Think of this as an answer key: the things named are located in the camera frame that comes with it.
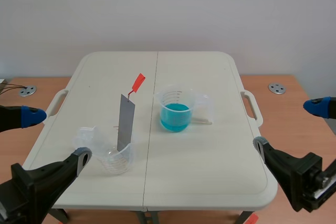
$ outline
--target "gray metal plate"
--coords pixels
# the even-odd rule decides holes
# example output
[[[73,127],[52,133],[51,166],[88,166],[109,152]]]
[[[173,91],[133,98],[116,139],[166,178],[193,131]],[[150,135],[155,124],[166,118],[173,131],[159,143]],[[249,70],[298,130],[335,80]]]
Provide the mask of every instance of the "gray metal plate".
[[[284,94],[286,91],[285,86],[276,82],[270,83],[268,89],[274,94]]]
[[[121,95],[117,150],[122,151],[132,139],[135,104]]]

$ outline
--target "measuring cup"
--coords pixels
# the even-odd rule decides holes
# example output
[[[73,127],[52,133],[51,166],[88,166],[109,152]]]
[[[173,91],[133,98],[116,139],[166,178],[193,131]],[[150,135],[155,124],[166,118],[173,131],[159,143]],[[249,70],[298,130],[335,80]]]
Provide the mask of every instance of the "measuring cup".
[[[179,132],[187,128],[195,110],[203,110],[198,123],[212,124],[212,103],[207,95],[192,89],[171,85],[156,94],[160,102],[160,121],[168,130]]]

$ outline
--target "white folding table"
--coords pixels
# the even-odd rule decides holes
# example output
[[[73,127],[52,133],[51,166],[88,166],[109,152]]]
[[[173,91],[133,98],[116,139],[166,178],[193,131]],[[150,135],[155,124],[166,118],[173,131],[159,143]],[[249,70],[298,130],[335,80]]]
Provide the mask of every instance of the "white folding table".
[[[71,140],[80,127],[97,125],[104,134],[111,134],[118,125],[120,94],[131,90],[139,73],[146,80],[131,95],[135,103],[133,167],[108,176],[93,158],[57,200],[55,209],[150,211],[154,222],[162,210],[236,209],[245,211],[239,220],[243,223],[249,213],[273,200],[277,182],[252,143],[260,135],[261,113],[254,96],[244,90],[233,59],[222,52],[85,56],[67,87],[51,102],[45,127],[24,168],[64,160],[74,151]],[[160,108],[153,95],[177,83],[212,98],[212,125],[191,124],[179,133],[160,126]],[[246,113],[244,96],[255,119]]]

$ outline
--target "blue liquid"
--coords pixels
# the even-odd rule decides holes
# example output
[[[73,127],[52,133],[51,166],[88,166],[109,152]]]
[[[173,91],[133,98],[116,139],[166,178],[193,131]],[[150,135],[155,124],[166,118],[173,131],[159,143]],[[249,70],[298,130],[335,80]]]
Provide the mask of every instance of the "blue liquid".
[[[162,108],[160,119],[162,125],[170,131],[179,132],[187,128],[191,121],[191,111],[177,112],[188,110],[189,108],[184,104],[171,103],[166,105],[168,109]]]

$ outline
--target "table handle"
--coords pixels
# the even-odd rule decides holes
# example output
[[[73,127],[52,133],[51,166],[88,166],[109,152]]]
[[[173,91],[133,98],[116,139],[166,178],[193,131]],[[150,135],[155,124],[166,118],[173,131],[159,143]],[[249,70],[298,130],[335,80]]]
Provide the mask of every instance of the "table handle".
[[[257,126],[258,127],[262,126],[262,124],[264,122],[264,119],[263,119],[263,117],[261,115],[261,112],[259,110],[259,106],[258,106],[256,98],[254,97],[254,95],[250,91],[247,91],[247,90],[244,90],[242,92],[242,95],[244,97],[246,97],[246,99],[248,100],[248,102],[251,106],[252,113],[253,113],[254,119],[256,120]]]
[[[43,121],[44,124],[47,123],[49,117],[57,114],[57,112],[58,112],[57,109],[59,108],[61,101],[63,101],[62,99],[67,96],[68,92],[69,92],[69,90],[62,89],[62,90],[60,90],[56,93],[56,95],[52,99],[49,107],[47,108],[47,111],[46,111],[47,118]]]

